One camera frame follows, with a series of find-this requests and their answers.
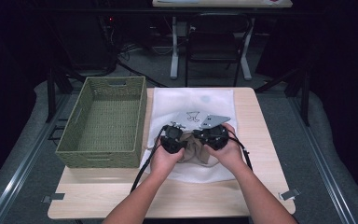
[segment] metal bracket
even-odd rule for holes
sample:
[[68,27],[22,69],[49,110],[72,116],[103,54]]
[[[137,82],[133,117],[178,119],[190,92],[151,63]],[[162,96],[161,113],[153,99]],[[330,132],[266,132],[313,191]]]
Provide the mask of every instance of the metal bracket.
[[297,195],[300,195],[301,192],[298,189],[291,189],[289,191],[286,191],[285,193],[281,194],[279,193],[280,199],[288,200],[288,199],[295,199]]
[[201,129],[212,129],[212,128],[216,127],[217,125],[222,124],[229,120],[231,120],[230,117],[208,115],[208,117],[206,117],[206,119],[201,123],[200,128]]
[[64,193],[53,193],[51,196],[45,196],[42,199],[42,203],[51,203],[53,200],[62,200],[63,196],[65,196]]

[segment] white desk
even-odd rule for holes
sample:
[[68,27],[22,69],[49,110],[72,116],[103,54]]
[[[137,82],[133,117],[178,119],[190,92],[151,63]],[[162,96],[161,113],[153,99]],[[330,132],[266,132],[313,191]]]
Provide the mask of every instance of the white desk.
[[[199,0],[198,3],[186,3],[186,2],[162,2],[159,0],[153,0],[153,7],[291,7],[292,2],[290,0]],[[246,38],[245,46],[241,58],[241,67],[245,80],[252,80],[252,75],[249,70],[248,62],[246,61],[246,52],[249,47],[253,29],[250,31]],[[172,18],[172,63],[171,63],[171,79],[177,79],[177,71],[179,65],[179,57],[177,52],[177,30],[176,30],[176,18]]]
[[[269,136],[255,92],[234,88],[237,136],[249,151],[254,172],[279,198],[288,190],[282,167]],[[153,89],[147,90],[143,148],[150,126]],[[105,218],[129,193],[138,169],[69,169],[65,167],[54,200],[48,210],[53,219]],[[293,200],[279,201],[293,214]],[[249,210],[236,180],[211,184],[189,184],[167,179],[158,190],[146,217],[246,217]]]

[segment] green woven basket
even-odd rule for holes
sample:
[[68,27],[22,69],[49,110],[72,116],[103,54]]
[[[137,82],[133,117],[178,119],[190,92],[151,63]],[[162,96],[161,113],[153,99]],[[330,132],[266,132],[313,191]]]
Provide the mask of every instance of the green woven basket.
[[71,168],[135,168],[141,160],[144,77],[88,77],[57,147]]

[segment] hand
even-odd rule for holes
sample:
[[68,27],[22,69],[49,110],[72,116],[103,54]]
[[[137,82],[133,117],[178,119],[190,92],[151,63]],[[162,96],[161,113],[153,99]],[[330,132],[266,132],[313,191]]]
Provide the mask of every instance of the hand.
[[[222,125],[229,130],[228,135],[230,137],[235,137],[235,130],[231,125],[227,123],[224,123]],[[204,145],[204,148],[209,152],[209,154],[216,157],[220,161],[220,163],[222,163],[222,165],[228,168],[231,173],[234,173],[238,168],[241,168],[243,165],[246,166],[246,163],[243,161],[242,158],[240,146],[232,140],[228,140],[225,147],[216,151],[208,145]]]
[[182,147],[177,153],[171,154],[164,149],[159,140],[158,146],[159,147],[156,149],[150,163],[150,174],[165,179],[170,174],[175,164],[182,159],[185,154],[185,149]]

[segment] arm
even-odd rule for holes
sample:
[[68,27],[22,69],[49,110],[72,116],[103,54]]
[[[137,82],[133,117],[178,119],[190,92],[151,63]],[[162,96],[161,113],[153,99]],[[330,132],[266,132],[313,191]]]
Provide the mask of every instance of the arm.
[[[228,124],[223,125],[235,133],[233,127]],[[255,223],[296,223],[295,219],[243,161],[241,149],[237,143],[229,140],[224,148],[217,151],[207,145],[204,145],[204,148],[234,174]]]
[[184,153],[184,148],[170,154],[159,146],[150,163],[150,175],[110,212],[103,224],[142,223],[159,187]]

